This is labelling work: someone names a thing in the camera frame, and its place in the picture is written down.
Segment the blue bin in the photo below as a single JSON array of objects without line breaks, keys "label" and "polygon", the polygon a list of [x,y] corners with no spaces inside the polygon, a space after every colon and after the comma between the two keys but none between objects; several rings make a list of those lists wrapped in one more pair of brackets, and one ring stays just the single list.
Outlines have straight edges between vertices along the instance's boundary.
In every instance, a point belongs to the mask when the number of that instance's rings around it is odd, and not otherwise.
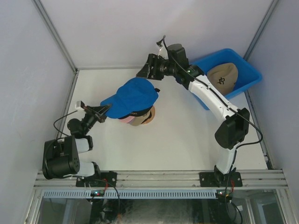
[{"label": "blue bin", "polygon": [[[223,49],[217,51],[200,60],[192,62],[191,64],[199,66],[204,73],[207,74],[207,72],[213,67],[224,63],[234,63],[238,69],[237,82],[235,84],[234,90],[225,96],[227,99],[235,97],[262,80],[262,74],[232,49]],[[209,110],[208,107],[198,97],[196,97],[196,99],[206,110]]]}]

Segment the perforated metal strip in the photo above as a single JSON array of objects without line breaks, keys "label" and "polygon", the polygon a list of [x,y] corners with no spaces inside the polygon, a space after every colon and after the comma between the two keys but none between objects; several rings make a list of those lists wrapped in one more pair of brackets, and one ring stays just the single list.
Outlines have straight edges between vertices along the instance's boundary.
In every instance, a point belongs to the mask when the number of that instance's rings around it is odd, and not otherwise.
[{"label": "perforated metal strip", "polygon": [[[216,198],[216,190],[118,190],[120,199],[195,199]],[[91,190],[45,190],[44,197],[47,198],[91,198]],[[115,190],[107,190],[103,197],[115,199]]]}]

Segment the white tabletop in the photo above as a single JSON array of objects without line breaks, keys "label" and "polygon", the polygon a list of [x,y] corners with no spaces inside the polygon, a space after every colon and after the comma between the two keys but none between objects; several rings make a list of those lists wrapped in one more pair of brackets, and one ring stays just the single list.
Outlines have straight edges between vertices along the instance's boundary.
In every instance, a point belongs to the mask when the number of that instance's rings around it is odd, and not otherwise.
[{"label": "white tabletop", "polygon": [[[74,111],[78,100],[98,106],[138,71],[81,70],[69,112]],[[88,133],[93,138],[93,150],[80,154],[80,160],[94,161],[101,170],[212,170],[220,148],[214,133],[220,123],[174,78],[151,82],[161,90],[155,103],[155,118],[140,126],[110,118],[103,124],[96,123]],[[248,108],[244,93],[230,101],[239,108]],[[84,112],[77,112],[66,121],[83,117]],[[64,132],[69,133],[66,124]],[[249,126],[244,143],[256,140],[257,133]],[[261,146],[241,147],[236,166],[239,170],[267,169]]]}]

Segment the black logo on cap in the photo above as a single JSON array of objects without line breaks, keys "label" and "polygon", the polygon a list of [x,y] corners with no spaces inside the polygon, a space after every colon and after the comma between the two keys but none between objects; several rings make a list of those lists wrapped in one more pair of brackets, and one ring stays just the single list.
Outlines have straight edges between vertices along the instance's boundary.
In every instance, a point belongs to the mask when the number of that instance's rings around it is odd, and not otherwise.
[{"label": "black logo on cap", "polygon": [[224,85],[224,81],[225,81],[225,78],[222,78],[222,77],[221,77],[221,78],[219,79],[219,82],[217,82],[217,83]]}]

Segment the beige cap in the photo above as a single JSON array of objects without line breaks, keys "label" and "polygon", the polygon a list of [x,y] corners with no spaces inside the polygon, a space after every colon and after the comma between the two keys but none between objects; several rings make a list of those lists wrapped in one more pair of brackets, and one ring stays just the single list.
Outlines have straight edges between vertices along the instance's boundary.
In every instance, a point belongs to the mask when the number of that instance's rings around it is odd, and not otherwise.
[{"label": "beige cap", "polygon": [[150,111],[148,111],[146,114],[140,116],[140,117],[135,117],[131,122],[129,122],[130,125],[132,126],[138,126],[138,125],[143,125],[151,122],[155,116],[155,107],[152,106]]},{"label": "beige cap", "polygon": [[234,90],[238,79],[238,69],[233,63],[221,64],[209,70],[207,78],[225,96]]}]

